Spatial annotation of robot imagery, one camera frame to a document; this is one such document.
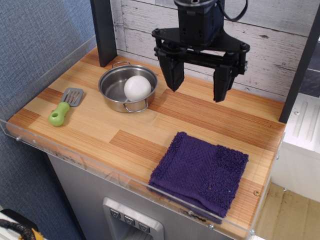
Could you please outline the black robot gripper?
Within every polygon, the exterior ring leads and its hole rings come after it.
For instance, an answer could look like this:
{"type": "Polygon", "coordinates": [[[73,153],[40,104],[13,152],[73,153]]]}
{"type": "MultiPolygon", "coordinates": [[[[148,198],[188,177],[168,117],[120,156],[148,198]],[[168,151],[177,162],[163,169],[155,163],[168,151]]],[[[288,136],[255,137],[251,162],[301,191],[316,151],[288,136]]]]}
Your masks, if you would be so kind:
{"type": "Polygon", "coordinates": [[[240,20],[247,11],[231,18],[223,0],[176,0],[178,27],[156,28],[152,31],[155,56],[167,86],[176,91],[184,81],[184,64],[214,68],[213,100],[225,100],[235,75],[243,75],[248,67],[246,54],[250,46],[228,35],[224,20],[240,20]]]}

